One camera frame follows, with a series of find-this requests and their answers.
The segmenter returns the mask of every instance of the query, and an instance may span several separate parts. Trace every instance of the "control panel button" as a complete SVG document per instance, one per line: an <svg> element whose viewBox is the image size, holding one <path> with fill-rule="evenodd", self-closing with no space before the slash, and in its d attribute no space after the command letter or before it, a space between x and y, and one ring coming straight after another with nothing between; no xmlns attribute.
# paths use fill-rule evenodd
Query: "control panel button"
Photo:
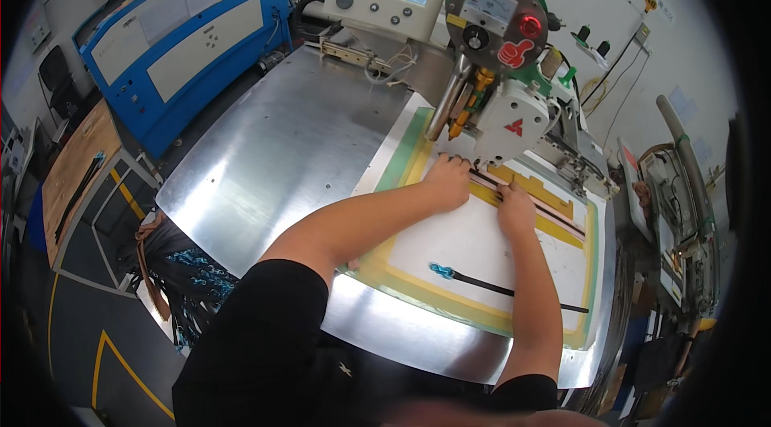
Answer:
<svg viewBox="0 0 771 427"><path fill-rule="evenodd" d="M335 4L339 8L350 8L353 6L353 0L335 0Z"/></svg>

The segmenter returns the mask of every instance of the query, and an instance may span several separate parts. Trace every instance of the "yellow floor line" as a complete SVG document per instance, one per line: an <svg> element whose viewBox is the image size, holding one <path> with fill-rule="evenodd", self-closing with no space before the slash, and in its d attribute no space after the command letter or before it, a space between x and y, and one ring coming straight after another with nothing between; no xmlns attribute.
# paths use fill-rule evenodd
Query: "yellow floor line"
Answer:
<svg viewBox="0 0 771 427"><path fill-rule="evenodd" d="M166 405L160 402L160 399L156 397L155 394L150 392L147 385L145 385L144 382L142 382L137 376L137 374L134 373L129 364L126 363L126 359L123 358L123 356L118 352L118 349L115 348L115 344L112 343L112 340L110 340L110 337L107 336L107 332L104 330L102 330L102 336L99 339L99 347L96 349L96 364L94 364L94 379L93 385L91 387L91 407L96 409L96 386L99 384L99 370L102 364L102 354L104 353L105 344L110 346L110 350L112 350L112 353L115 354L115 356L118 358L118 362L120 362L120 364L123 365L123 368L129 372L131 378L134 379L134 382L140 386L140 388L147 394L147 396L150 397L150 399L152 399L153 402L155 402L156 405L158 405L161 410L163 410L172 420L176 420L174 418L174 413L171 412Z"/></svg>
<svg viewBox="0 0 771 427"><path fill-rule="evenodd" d="M113 168L110 171L110 175L111 175L112 179L115 180L116 183L118 183L120 181L120 175L118 174L117 171L115 171L115 168ZM126 185L121 183L121 185L118 187L118 189L123 194L123 197L126 198L126 201L129 203L129 206L131 207L131 209L134 210L134 213L137 215L137 217L140 220L144 220L144 218L145 218L144 211L142 211L142 208L140 208L140 205L137 204L137 201L134 200L134 197L131 195L131 192L129 191L128 188L126 188Z"/></svg>
<svg viewBox="0 0 771 427"><path fill-rule="evenodd" d="M49 372L53 377L53 364L51 363L51 317L53 316L53 294L56 293L56 283L59 281L59 273L53 278L53 287L51 287L51 301L49 302L49 327L48 327L48 343L49 343Z"/></svg>

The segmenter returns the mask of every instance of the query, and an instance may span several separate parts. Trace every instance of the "black chair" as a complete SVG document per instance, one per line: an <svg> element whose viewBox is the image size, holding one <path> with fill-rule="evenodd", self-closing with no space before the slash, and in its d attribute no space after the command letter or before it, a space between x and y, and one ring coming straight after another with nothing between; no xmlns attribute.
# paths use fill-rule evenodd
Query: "black chair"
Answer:
<svg viewBox="0 0 771 427"><path fill-rule="evenodd" d="M69 118L70 127L75 129L88 112L85 111L83 99L72 82L72 75L61 47L54 46L40 63L40 78L51 92L49 108L53 108L62 119Z"/></svg>

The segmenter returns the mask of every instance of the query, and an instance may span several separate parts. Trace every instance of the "red thumbs-up sticker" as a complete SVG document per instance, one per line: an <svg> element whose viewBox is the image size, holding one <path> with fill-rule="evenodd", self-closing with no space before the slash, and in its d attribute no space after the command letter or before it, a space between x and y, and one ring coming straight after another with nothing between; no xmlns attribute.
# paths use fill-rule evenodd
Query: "red thumbs-up sticker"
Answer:
<svg viewBox="0 0 771 427"><path fill-rule="evenodd" d="M525 53L534 47L535 44L529 39L522 39L517 44L506 41L498 49L498 60L506 66L516 69L524 63Z"/></svg>

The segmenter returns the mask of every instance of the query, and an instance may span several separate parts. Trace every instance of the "gray pipe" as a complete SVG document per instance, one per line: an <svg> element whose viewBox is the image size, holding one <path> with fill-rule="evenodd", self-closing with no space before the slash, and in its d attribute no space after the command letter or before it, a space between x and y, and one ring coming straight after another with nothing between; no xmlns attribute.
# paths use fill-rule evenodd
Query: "gray pipe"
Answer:
<svg viewBox="0 0 771 427"><path fill-rule="evenodd" d="M426 129L426 139L428 141L436 141L439 135L442 134L442 128L447 124L447 118L449 118L449 112L453 108L453 104L455 104L460 91L463 90L463 85L466 84L471 74L472 66L471 59L463 54L455 62L447 82L447 88L445 88L439 104L436 105L436 110L433 116L431 116L429 127Z"/></svg>
<svg viewBox="0 0 771 427"><path fill-rule="evenodd" d="M691 141L685 130L680 124L680 118L675 112L675 108L664 95L656 98L656 105L659 107L667 127L675 139L675 150L680 157L682 169L687 176L687 181L693 192L693 201L696 204L696 220L699 229L699 241L709 245L710 261L712 263L712 275L710 280L712 285L708 288L712 292L710 302L717 305L720 285L720 257L717 249L717 234L715 231L715 215L712 212L712 201L707 193L707 186L702 178L702 171L699 168L699 162L696 160L696 154L691 146Z"/></svg>

